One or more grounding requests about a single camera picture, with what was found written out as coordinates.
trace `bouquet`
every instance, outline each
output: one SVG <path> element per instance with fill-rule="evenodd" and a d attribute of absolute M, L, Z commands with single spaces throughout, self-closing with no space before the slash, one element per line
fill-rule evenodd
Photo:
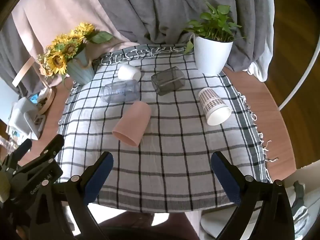
<path fill-rule="evenodd" d="M 52 44 L 45 48 L 45 53 L 38 55 L 41 74 L 46 77 L 60 74 L 64 77 L 68 72 L 68 61 L 76 57 L 88 42 L 103 43 L 112 37 L 108 32 L 97 31 L 93 24 L 80 23 L 69 34 L 57 36 Z"/>

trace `pothos plant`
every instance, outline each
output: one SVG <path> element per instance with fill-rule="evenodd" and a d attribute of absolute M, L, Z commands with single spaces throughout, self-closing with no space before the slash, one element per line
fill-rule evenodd
<path fill-rule="evenodd" d="M 230 12 L 229 5 L 218 5 L 214 8 L 209 2 L 206 2 L 210 12 L 203 12 L 200 14 L 200 21 L 191 20 L 188 22 L 189 26 L 183 30 L 191 32 L 205 39 L 219 41 L 219 42 L 231 42 L 234 40 L 234 30 L 240 25 L 234 23 L 232 18 L 227 14 Z M 190 52 L 193 49 L 193 43 L 190 40 L 187 43 L 185 53 Z"/>

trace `potted plant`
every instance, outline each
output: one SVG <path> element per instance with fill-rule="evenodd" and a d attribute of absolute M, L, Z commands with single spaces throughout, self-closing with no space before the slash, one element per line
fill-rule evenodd
<path fill-rule="evenodd" d="M 218 75 L 226 64 L 234 41 L 234 30 L 240 28 L 228 17 L 229 5 L 214 8 L 206 2 L 210 12 L 200 15 L 200 21 L 192 20 L 185 31 L 194 33 L 194 44 L 190 37 L 185 53 L 194 47 L 196 67 L 205 75 Z"/>
<path fill-rule="evenodd" d="M 95 30 L 92 24 L 80 23 L 69 34 L 57 36 L 45 48 L 45 53 L 38 55 L 41 74 L 46 77 L 60 74 L 63 80 L 69 74 L 80 85 L 89 83 L 94 77 L 94 71 L 86 55 L 86 44 L 103 43 L 112 37 L 108 32 Z"/>

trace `checkered paper cup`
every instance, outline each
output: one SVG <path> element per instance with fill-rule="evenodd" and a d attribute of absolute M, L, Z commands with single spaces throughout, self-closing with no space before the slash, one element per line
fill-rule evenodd
<path fill-rule="evenodd" d="M 199 92 L 199 100 L 208 125 L 221 124 L 230 117 L 231 109 L 212 88 L 207 87 L 202 89 Z"/>

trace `white flower pot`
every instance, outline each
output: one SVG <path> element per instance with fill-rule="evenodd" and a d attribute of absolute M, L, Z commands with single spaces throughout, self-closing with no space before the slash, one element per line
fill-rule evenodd
<path fill-rule="evenodd" d="M 197 69 L 207 75 L 216 76 L 220 74 L 226 64 L 232 42 L 219 42 L 196 37 L 194 51 Z"/>

